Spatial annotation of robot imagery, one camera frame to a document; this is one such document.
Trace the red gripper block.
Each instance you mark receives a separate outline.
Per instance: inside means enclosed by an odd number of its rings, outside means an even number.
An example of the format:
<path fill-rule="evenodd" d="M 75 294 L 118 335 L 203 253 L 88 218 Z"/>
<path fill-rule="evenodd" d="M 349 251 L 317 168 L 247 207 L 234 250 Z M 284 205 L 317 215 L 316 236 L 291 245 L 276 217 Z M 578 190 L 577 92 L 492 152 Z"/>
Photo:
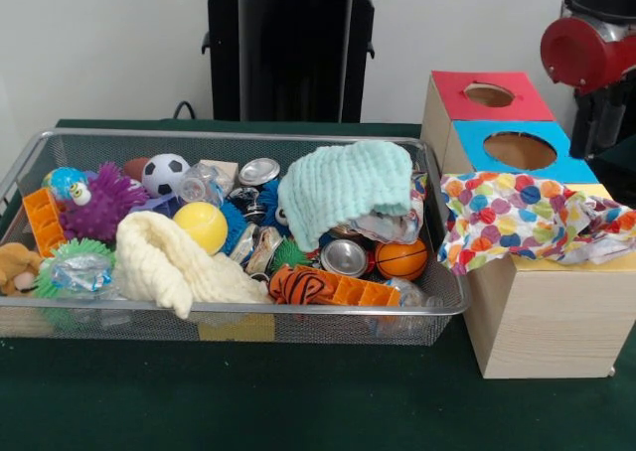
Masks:
<path fill-rule="evenodd" d="M 635 69 L 635 30 L 591 17 L 562 17 L 541 39 L 541 59 L 554 83 L 577 89 L 570 155 L 587 157 L 593 146 L 595 94 L 592 91 L 622 80 Z M 625 87 L 607 89 L 598 122 L 598 145 L 613 146 L 625 112 Z"/>

